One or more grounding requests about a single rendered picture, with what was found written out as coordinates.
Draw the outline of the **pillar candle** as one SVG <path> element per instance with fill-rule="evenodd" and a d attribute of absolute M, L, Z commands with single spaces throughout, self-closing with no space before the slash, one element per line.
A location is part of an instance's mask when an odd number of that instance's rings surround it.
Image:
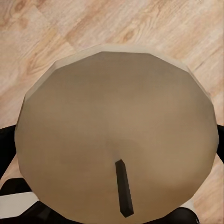
<path fill-rule="evenodd" d="M 39 201 L 82 224 L 144 224 L 190 200 L 219 144 L 210 95 L 147 45 L 101 43 L 55 61 L 14 131 Z"/>

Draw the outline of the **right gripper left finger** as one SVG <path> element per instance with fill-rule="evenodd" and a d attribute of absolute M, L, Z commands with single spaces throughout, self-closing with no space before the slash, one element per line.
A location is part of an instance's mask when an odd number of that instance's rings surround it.
<path fill-rule="evenodd" d="M 0 180 L 16 155 L 15 128 L 16 125 L 0 129 Z"/>

